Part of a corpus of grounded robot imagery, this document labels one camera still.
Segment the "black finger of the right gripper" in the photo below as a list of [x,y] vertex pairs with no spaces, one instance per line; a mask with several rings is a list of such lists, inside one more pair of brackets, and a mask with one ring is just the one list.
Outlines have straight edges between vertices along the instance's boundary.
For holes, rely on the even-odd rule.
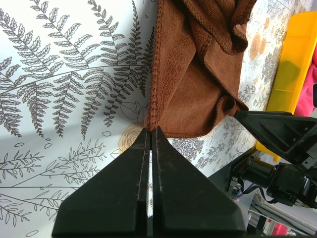
[[284,159],[303,159],[317,143],[316,118],[261,111],[237,111],[234,118],[265,148]]

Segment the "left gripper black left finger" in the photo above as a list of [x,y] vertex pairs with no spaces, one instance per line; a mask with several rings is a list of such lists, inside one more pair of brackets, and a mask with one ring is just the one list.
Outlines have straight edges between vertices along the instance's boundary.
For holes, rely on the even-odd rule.
[[52,237],[147,237],[150,141],[142,129],[126,151],[65,199]]

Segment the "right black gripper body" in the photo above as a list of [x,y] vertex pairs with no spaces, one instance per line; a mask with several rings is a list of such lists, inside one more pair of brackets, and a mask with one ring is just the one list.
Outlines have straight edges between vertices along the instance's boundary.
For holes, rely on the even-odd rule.
[[315,179],[317,177],[317,119],[293,115],[289,142],[296,165]]

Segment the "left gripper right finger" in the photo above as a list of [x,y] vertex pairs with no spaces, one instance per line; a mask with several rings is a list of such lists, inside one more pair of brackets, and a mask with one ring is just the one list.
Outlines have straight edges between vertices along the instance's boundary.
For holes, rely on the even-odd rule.
[[240,208],[167,140],[152,132],[153,236],[241,238]]

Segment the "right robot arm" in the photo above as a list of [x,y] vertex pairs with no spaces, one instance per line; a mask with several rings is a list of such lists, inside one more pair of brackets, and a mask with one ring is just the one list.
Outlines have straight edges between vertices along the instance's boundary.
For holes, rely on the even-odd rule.
[[237,111],[237,119],[267,150],[284,159],[271,165],[250,158],[238,165],[233,175],[270,196],[271,204],[316,208],[317,206],[317,120],[293,115],[300,92],[273,89],[267,111]]

